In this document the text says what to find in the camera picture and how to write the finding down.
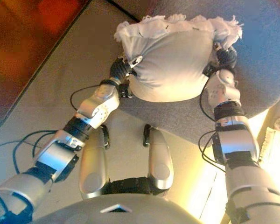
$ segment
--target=gray upholstered chair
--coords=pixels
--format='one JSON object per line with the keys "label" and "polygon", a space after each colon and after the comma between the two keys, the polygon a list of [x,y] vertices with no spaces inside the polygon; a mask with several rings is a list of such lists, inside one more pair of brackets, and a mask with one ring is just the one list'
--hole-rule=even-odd
{"label": "gray upholstered chair", "polygon": [[[150,15],[182,13],[191,19],[236,15],[243,26],[243,39],[234,47],[238,88],[247,117],[274,105],[280,99],[280,3],[276,0],[152,0]],[[210,113],[207,102],[206,110]],[[200,111],[198,97],[174,103],[150,103],[134,97],[121,101],[122,110],[147,123],[197,143],[214,129],[212,121]]]}

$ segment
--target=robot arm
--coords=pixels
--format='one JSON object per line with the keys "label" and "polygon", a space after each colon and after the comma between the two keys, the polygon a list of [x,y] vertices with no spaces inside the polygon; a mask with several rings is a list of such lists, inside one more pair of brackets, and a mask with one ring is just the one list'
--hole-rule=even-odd
{"label": "robot arm", "polygon": [[119,106],[119,84],[142,56],[125,63],[117,59],[110,78],[103,80],[93,96],[86,99],[75,116],[59,130],[35,156],[35,166],[0,186],[0,224],[32,221],[32,213],[54,182],[65,180],[78,161],[76,151],[85,146],[89,134]]}
{"label": "robot arm", "polygon": [[226,66],[228,57],[217,55],[220,64],[225,65],[210,77],[206,89],[216,123],[214,157],[226,170],[226,212],[233,224],[280,223],[280,193],[257,164],[259,146],[241,108],[234,71]]}

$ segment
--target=black cable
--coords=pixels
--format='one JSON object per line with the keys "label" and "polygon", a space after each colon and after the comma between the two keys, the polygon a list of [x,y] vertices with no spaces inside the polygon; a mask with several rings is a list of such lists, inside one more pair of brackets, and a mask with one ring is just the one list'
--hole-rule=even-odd
{"label": "black cable", "polygon": [[203,94],[204,89],[205,89],[207,83],[209,82],[209,80],[210,80],[210,79],[208,79],[208,80],[206,81],[206,83],[204,84],[204,87],[202,88],[202,91],[201,91],[201,93],[200,93],[200,96],[199,96],[199,106],[200,106],[200,109],[201,109],[202,113],[204,113],[204,115],[205,115],[206,117],[208,117],[208,118],[209,118],[210,120],[212,120],[212,121],[215,121],[215,119],[213,119],[212,117],[210,117],[210,116],[204,111],[204,108],[202,107],[202,94]]}
{"label": "black cable", "polygon": [[19,148],[19,146],[27,139],[29,138],[31,135],[37,134],[37,133],[42,133],[42,132],[53,132],[55,130],[40,130],[40,131],[36,131],[36,132],[32,132],[28,135],[26,135],[13,149],[13,162],[14,162],[14,169],[16,171],[17,174],[20,173],[18,165],[17,165],[17,161],[16,161],[16,157],[15,157],[15,153],[17,151],[17,149]]}
{"label": "black cable", "polygon": [[[204,133],[204,134],[200,137],[200,139],[198,140],[198,148],[199,148],[199,150],[200,150],[200,152],[201,152],[202,155],[204,154],[204,152],[203,152],[203,150],[201,149],[200,141],[201,141],[201,139],[202,139],[205,135],[207,135],[207,134],[209,134],[209,133],[212,133],[212,132],[215,132],[215,130],[214,130],[214,131],[207,132],[207,133]],[[212,162],[214,162],[214,163],[217,163],[216,161],[212,160],[212,159],[211,159],[210,157],[208,157],[207,155],[204,154],[204,156],[205,156],[207,159],[209,159],[210,161],[212,161]]]}
{"label": "black cable", "polygon": [[[15,140],[15,141],[4,142],[4,143],[0,144],[0,147],[1,147],[1,146],[4,146],[4,145],[7,145],[7,144],[12,144],[12,143],[20,142],[20,141],[21,141],[21,140]],[[32,143],[30,143],[30,142],[27,142],[27,141],[24,141],[23,143],[28,144],[28,145],[31,145],[31,146],[34,146],[34,144],[32,144]]]}
{"label": "black cable", "polygon": [[200,139],[199,139],[199,141],[198,141],[198,147],[199,147],[199,150],[200,150],[200,152],[201,152],[202,159],[203,159],[204,161],[206,161],[206,162],[209,163],[210,165],[212,165],[212,166],[214,166],[214,167],[216,167],[216,168],[222,170],[222,171],[225,173],[225,170],[221,169],[220,167],[218,167],[218,166],[216,166],[216,165],[214,164],[214,163],[216,163],[216,164],[219,164],[219,163],[217,163],[216,161],[212,160],[210,157],[208,157],[208,156],[205,155],[205,153],[204,153],[206,147],[208,146],[208,144],[209,144],[211,138],[213,137],[213,135],[214,135],[215,133],[213,133],[213,134],[211,135],[211,137],[209,138],[209,140],[206,142],[206,144],[205,144],[203,150],[201,150],[201,147],[200,147],[200,140],[202,139],[202,137],[205,136],[205,135],[207,135],[207,134],[209,134],[209,133],[212,133],[212,132],[215,132],[215,131],[207,132],[207,133],[203,134],[203,135],[200,137]]}
{"label": "black cable", "polygon": [[112,0],[106,0],[107,2],[109,2],[110,4],[114,5],[116,8],[118,8],[121,12],[123,12],[124,14],[126,14],[127,16],[129,16],[132,20],[136,21],[136,22],[140,22],[140,20],[138,20],[135,16],[133,16],[132,14],[130,14],[128,11],[126,11],[123,7],[121,7],[119,4],[117,4],[116,2],[112,1]]}
{"label": "black cable", "polygon": [[82,89],[79,89],[77,91],[74,91],[71,96],[70,96],[70,105],[72,106],[72,108],[75,109],[75,111],[77,111],[78,109],[73,105],[73,96],[77,93],[77,92],[80,92],[82,90],[85,90],[85,89],[89,89],[89,88],[93,88],[93,87],[98,87],[99,85],[91,85],[91,86],[87,86],[87,87],[84,87]]}
{"label": "black cable", "polygon": [[8,207],[6,206],[6,204],[4,203],[4,201],[2,200],[1,197],[0,197],[0,205],[4,209],[5,214],[7,214],[8,213]]}
{"label": "black cable", "polygon": [[35,150],[36,150],[37,144],[40,142],[40,140],[42,140],[45,136],[47,136],[49,134],[55,134],[55,133],[56,133],[56,131],[43,134],[41,137],[38,138],[38,140],[36,140],[36,142],[33,146],[33,149],[32,149],[32,158],[34,158],[34,156],[35,156]]}

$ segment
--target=white pillow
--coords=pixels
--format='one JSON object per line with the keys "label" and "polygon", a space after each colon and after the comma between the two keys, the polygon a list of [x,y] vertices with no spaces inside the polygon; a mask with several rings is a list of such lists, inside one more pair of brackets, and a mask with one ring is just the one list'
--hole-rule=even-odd
{"label": "white pillow", "polygon": [[142,62],[130,76],[130,88],[135,96],[150,102],[173,102],[198,96],[207,81],[202,74],[212,55],[214,41],[229,48],[242,35],[233,17],[207,20],[197,16],[190,21],[175,14],[146,16],[137,24],[123,22],[114,37],[122,41],[128,60],[138,55]]}

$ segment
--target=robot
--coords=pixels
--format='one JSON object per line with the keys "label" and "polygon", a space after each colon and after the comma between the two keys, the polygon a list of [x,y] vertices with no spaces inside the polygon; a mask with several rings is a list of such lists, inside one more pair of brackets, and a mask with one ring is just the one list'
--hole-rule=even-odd
{"label": "robot", "polygon": [[[214,45],[219,64],[209,63],[203,73],[209,77],[203,89],[213,108],[212,135],[215,162],[225,166],[228,203],[226,212],[233,224],[280,224],[280,192],[270,176],[257,164],[259,147],[235,87],[234,48]],[[166,141],[150,125],[144,129],[143,144],[149,147],[147,177],[110,182],[106,166],[107,129],[102,124],[118,108],[119,96],[130,96],[122,88],[143,57],[128,62],[118,58],[110,77],[82,102],[75,116],[35,156],[35,166],[0,186],[0,224],[198,224],[178,205],[156,195],[170,189],[174,171]],[[83,148],[79,187],[81,202],[36,221],[32,214],[55,182],[73,170]]]}

